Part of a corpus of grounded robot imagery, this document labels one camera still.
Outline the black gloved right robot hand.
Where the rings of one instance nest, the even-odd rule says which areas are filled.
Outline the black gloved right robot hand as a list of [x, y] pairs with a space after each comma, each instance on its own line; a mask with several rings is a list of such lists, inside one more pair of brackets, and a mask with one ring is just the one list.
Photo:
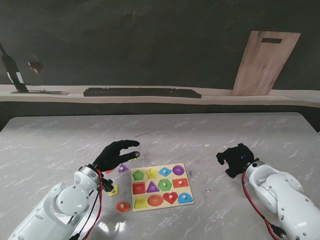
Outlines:
[[237, 175], [242, 174], [249, 165], [260, 160], [255, 158], [252, 151], [243, 143], [230, 147], [224, 152], [218, 152], [216, 157], [221, 165], [228, 164], [225, 173], [230, 178], [235, 178]]

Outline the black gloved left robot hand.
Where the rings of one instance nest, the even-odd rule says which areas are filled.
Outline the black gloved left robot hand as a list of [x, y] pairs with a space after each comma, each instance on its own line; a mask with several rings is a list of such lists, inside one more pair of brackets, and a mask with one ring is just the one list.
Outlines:
[[136, 140], [120, 140], [112, 142], [103, 149], [92, 165], [101, 172], [110, 171], [120, 164], [138, 158], [140, 156], [138, 151], [121, 154], [121, 150], [138, 147], [139, 145], [140, 143]]

